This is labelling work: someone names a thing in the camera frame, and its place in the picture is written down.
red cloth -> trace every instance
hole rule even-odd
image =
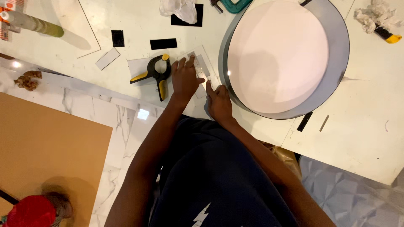
[[[42,195],[23,198],[7,215],[4,227],[49,227],[56,218],[56,210]]]

brown cardboard sheet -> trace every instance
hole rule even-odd
[[[0,92],[0,189],[20,200],[41,191],[68,195],[88,226],[112,128]]]

white table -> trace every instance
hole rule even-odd
[[[27,4],[29,14],[30,2]],[[248,10],[268,2],[254,0]],[[291,151],[348,170],[364,177],[391,184],[404,166],[403,125],[400,116],[404,110],[404,91],[401,63],[404,41],[387,44],[376,35],[368,35],[353,19],[353,10],[366,7],[369,0],[331,0],[346,18],[351,53],[346,78],[326,103],[314,111],[303,132],[296,131],[302,117],[291,120],[271,120],[247,112],[233,105],[234,116],[255,138],[282,146]],[[76,58],[68,45],[54,45],[54,38],[23,30],[13,34],[12,41],[0,42],[0,53],[87,81],[107,89],[130,95],[146,102],[165,107],[168,99],[160,102],[156,85],[133,86],[127,60],[154,57],[168,53],[173,59],[203,45],[216,75],[218,53],[223,35],[234,15],[219,14],[208,0],[204,4],[203,27],[171,26],[170,18],[160,15],[160,1],[80,1],[87,19],[101,46],[101,50]],[[404,12],[400,0],[390,0],[398,14]],[[111,30],[123,30],[125,47],[117,47],[121,54],[104,70],[95,62],[112,48]],[[151,50],[149,40],[176,38],[178,48]],[[48,39],[48,46],[28,44]],[[168,95],[173,88],[168,80]],[[184,114],[207,118],[203,105],[205,99],[194,97]],[[322,132],[319,129],[329,119]],[[387,123],[389,132],[385,131]]]

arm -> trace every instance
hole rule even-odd
[[[206,91],[209,95],[208,110],[212,118],[231,132],[250,151],[285,200],[299,225],[335,226],[289,168],[233,118],[226,87],[221,85],[213,91],[208,81]]]
[[[175,61],[171,67],[174,93],[137,150],[108,214],[106,227],[147,225],[147,205],[156,173],[161,168],[160,159],[171,143],[179,117],[199,84],[204,82],[196,78],[195,57],[191,56],[186,63],[185,60]]]

crumpled paper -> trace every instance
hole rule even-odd
[[[189,24],[197,22],[195,0],[161,0],[160,14],[165,17],[175,14]]]
[[[404,25],[394,16],[396,10],[391,10],[387,2],[383,0],[372,0],[366,9],[358,9],[355,11],[354,18],[362,24],[362,29],[370,34],[376,29],[376,24],[390,30],[393,26],[399,27]]]

